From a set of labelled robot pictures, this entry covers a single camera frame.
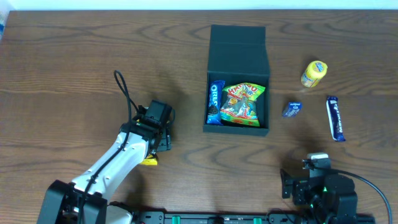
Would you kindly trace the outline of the yellow snack nut bag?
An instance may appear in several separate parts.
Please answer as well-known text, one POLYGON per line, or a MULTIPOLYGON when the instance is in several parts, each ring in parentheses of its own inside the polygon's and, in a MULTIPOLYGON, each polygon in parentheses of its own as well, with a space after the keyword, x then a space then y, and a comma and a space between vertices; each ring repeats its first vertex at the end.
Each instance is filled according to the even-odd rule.
POLYGON ((149 154, 141 163, 140 165, 144 166, 157 166, 158 165, 158 158, 156 154, 149 154))

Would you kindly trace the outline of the blue Oreo cookie pack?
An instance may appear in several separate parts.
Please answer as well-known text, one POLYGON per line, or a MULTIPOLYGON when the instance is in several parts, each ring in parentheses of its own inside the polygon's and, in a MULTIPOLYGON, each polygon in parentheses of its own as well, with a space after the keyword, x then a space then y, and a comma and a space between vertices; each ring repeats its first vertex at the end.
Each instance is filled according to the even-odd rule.
POLYGON ((222 126, 221 123, 221 99, 224 88, 224 80, 215 80, 210 83, 207 107, 207 124, 222 126))

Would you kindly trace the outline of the green Haribo gummy candy bag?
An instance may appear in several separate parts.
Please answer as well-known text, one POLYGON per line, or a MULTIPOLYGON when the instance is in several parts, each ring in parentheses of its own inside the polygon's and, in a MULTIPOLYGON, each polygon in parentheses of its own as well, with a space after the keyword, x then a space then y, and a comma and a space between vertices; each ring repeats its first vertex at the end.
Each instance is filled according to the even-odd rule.
POLYGON ((240 83, 223 88, 226 101, 220 108, 221 119, 245 126, 259 127, 256 101, 266 88, 253 83, 240 83))

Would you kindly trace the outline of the black gift box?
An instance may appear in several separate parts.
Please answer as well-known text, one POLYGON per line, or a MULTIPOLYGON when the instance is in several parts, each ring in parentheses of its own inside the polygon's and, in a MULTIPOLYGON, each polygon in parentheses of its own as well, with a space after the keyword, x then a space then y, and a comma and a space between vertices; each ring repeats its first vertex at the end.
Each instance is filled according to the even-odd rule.
POLYGON ((269 132, 270 66, 266 51, 266 28, 253 26, 212 25, 208 54, 207 87, 204 119, 210 102, 210 84, 224 80, 226 86, 253 83, 265 92, 256 102, 259 127, 225 121, 222 126, 203 122, 206 133, 266 136, 269 132))

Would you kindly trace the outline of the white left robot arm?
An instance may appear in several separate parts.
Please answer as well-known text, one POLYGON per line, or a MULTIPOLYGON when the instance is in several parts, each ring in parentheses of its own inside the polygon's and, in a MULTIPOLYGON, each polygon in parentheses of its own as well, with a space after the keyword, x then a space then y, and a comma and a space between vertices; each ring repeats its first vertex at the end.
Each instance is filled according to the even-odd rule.
POLYGON ((161 101, 140 106, 88 170, 69 183, 56 180, 50 185, 38 223, 135 223, 133 211, 109 201, 133 168, 156 166, 156 153, 170 150, 174 116, 172 107, 161 101))

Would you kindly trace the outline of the blue Dairy Milk chocolate bar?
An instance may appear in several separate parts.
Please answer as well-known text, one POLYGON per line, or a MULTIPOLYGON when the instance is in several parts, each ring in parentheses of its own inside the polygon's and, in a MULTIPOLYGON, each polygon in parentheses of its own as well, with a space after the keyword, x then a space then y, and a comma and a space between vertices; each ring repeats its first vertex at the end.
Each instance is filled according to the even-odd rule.
POLYGON ((329 96, 326 99, 326 110, 333 140, 336 142, 346 141, 343 135, 341 115, 338 107, 338 98, 336 96, 329 96))

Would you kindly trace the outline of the blue Eclipse mint box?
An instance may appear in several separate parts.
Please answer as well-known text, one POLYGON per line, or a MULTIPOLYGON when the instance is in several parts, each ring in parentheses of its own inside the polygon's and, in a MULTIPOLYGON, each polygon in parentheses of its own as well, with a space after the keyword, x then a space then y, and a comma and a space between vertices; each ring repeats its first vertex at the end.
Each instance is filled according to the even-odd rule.
POLYGON ((295 117, 302 109, 302 106, 301 102, 288 102, 282 111, 282 116, 287 118, 295 117))

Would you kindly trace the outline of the yellow candy bottle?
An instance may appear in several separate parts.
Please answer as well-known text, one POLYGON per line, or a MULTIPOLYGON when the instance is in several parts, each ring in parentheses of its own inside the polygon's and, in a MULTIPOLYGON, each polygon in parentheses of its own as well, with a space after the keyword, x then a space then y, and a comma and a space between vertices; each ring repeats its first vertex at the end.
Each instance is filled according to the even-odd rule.
POLYGON ((326 63, 316 60, 308 64, 301 76, 303 86, 311 88, 318 85, 320 80, 326 75, 328 66, 326 63))

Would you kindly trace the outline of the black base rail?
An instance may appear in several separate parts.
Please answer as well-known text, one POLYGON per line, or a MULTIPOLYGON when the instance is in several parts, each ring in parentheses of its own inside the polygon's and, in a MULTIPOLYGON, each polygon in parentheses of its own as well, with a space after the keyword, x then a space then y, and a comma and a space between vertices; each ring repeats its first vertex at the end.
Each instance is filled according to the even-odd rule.
POLYGON ((161 211, 137 212, 133 224, 289 224, 320 223, 318 220, 294 213, 267 214, 215 214, 215 213, 169 213, 161 211))

